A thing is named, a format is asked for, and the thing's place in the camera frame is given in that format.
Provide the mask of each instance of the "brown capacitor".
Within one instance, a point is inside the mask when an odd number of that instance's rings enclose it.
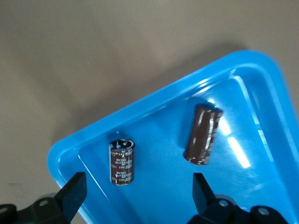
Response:
[[[110,181],[117,186],[128,185],[134,180],[134,142],[126,139],[109,144]]]
[[[196,165],[209,162],[219,119],[223,111],[213,105],[196,105],[192,131],[184,157]]]

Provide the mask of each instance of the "screw hole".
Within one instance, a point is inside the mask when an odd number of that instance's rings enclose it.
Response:
[[[220,200],[219,205],[221,205],[222,207],[228,207],[228,202],[225,200]]]
[[[4,212],[6,212],[6,211],[7,211],[7,208],[4,207],[4,208],[0,209],[0,214],[1,214],[1,213],[4,213]]]
[[[46,205],[47,203],[48,203],[47,200],[43,200],[43,201],[41,201],[41,202],[39,203],[39,206],[44,206],[44,205]]]
[[[258,208],[258,212],[263,216],[268,216],[270,214],[269,211],[265,208]]]

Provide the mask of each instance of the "blue plastic tray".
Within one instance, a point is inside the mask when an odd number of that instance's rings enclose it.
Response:
[[[194,106],[212,102],[224,111],[210,162],[196,166],[182,153]],[[196,214],[193,172],[216,194],[249,211],[266,205],[289,223],[299,218],[299,132],[278,66],[261,53],[230,54],[59,141],[48,166],[62,187],[87,174],[80,213],[88,223],[186,223]],[[109,181],[109,142],[136,143],[135,180]]]

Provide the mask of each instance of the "black capacitor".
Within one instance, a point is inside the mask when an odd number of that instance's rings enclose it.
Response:
[[[214,105],[196,105],[192,130],[183,156],[188,162],[206,165],[223,111]]]
[[[126,139],[109,144],[110,181],[117,186],[130,184],[134,180],[134,142]]]

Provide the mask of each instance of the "electrolytic capacitor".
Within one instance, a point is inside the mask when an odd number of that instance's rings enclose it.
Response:
[[[196,165],[209,162],[219,119],[223,111],[213,105],[196,105],[193,126],[184,151],[185,159]]]
[[[130,184],[134,180],[134,142],[126,139],[109,144],[110,181],[117,186]]]

